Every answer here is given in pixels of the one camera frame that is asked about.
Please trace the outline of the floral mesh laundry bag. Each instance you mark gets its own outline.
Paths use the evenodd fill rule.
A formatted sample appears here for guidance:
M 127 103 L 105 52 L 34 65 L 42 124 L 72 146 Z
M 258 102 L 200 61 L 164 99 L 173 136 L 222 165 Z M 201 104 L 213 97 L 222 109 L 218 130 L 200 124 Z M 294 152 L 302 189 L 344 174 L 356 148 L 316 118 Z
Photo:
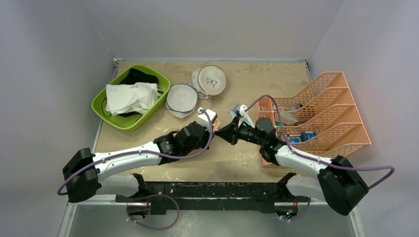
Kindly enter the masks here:
M 216 131 L 218 131 L 220 129 L 220 126 L 221 126 L 221 121 L 218 120 L 218 119 L 216 119 L 213 122 L 213 124 L 212 124 L 213 133 L 215 133 Z M 180 129 L 176 129 L 176 130 L 171 131 L 170 134 L 172 134 L 173 136 L 175 136 L 179 131 L 180 131 Z

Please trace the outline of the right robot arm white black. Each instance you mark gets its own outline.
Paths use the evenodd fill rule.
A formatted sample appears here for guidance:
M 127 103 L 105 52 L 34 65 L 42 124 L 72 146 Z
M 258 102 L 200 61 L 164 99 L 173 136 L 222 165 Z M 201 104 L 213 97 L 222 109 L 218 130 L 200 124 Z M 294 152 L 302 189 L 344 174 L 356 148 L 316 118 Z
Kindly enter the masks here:
M 346 216 L 369 192 L 368 185 L 348 159 L 319 157 L 289 147 L 276 136 L 270 119 L 259 118 L 251 127 L 234 118 L 215 134 L 232 145 L 239 140 L 257 144 L 265 161 L 304 173 L 305 176 L 291 174 L 281 180 L 277 194 L 284 201 L 295 196 L 314 198 Z

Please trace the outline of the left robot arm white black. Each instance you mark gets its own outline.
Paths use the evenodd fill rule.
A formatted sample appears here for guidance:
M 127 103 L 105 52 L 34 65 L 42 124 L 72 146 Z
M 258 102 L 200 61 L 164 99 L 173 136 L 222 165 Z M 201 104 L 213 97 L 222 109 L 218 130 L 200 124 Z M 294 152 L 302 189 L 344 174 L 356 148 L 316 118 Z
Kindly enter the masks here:
M 134 175 L 118 180 L 116 174 L 195 158 L 209 148 L 213 136 L 212 124 L 194 121 L 179 131 L 130 149 L 110 153 L 80 149 L 63 167 L 64 183 L 57 194 L 67 196 L 71 203 L 101 194 L 122 195 L 141 202 L 147 197 L 147 188 Z

